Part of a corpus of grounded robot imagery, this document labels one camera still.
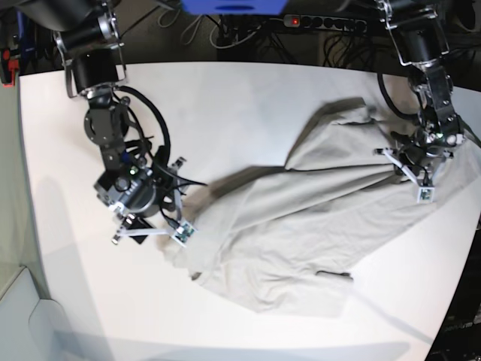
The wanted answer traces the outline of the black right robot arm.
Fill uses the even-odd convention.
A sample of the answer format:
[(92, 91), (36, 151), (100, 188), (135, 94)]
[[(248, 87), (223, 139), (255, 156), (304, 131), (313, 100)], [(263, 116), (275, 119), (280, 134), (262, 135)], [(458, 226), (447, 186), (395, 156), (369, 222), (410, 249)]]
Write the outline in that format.
[[(49, 29), (62, 58), (68, 97), (88, 101), (87, 138), (98, 146), (105, 170), (95, 183), (99, 200), (119, 221), (112, 242), (130, 238), (142, 244), (157, 231), (148, 218), (162, 211), (175, 174), (168, 167), (171, 139), (158, 108), (126, 86), (119, 74), (122, 43), (111, 1), (4, 1)], [(138, 99), (153, 113), (164, 144), (156, 153), (130, 107)]]

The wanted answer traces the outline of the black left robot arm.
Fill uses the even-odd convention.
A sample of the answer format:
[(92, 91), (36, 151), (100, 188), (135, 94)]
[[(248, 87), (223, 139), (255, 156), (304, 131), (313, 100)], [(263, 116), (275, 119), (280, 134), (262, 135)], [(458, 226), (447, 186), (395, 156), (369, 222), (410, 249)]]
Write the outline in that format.
[(380, 21), (398, 58), (410, 68), (408, 82), (420, 109), (414, 133), (401, 143), (413, 164), (451, 152), (464, 141), (464, 127), (452, 104), (452, 81), (443, 66), (449, 45), (437, 14), (438, 1), (377, 1)]

